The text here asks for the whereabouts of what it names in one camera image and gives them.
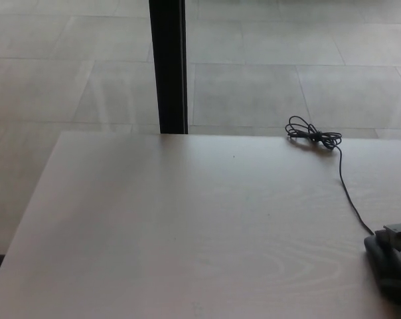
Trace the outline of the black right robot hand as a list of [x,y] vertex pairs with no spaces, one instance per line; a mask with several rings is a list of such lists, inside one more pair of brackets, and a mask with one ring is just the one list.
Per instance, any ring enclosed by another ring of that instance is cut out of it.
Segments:
[[401,290],[401,223],[383,226],[383,229],[375,232],[375,237],[380,249],[380,281]]

